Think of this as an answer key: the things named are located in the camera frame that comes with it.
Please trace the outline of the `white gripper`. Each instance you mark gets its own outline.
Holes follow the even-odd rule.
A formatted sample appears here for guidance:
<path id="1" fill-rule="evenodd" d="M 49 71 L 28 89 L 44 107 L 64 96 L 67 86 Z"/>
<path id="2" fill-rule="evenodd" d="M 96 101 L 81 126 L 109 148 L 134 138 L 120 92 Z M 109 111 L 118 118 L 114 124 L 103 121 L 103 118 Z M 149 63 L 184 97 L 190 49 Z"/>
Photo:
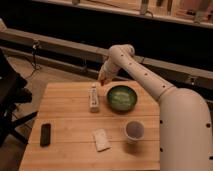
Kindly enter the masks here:
<path id="1" fill-rule="evenodd" d="M 98 81 L 101 83 L 101 80 L 104 80 L 105 83 L 110 83 L 114 77 L 114 74 L 108 71 L 105 66 L 102 66 L 98 74 Z"/>

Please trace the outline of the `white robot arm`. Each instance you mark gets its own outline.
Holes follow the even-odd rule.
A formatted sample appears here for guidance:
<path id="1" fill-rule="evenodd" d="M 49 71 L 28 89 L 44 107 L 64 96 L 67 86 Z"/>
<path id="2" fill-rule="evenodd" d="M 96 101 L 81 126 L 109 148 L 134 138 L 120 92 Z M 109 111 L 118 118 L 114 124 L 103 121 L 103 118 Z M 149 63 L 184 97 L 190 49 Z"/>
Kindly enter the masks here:
<path id="1" fill-rule="evenodd" d="M 204 98 L 158 76 L 134 54 L 129 44 L 111 46 L 98 79 L 107 84 L 123 69 L 159 104 L 160 171 L 213 171 L 213 129 Z"/>

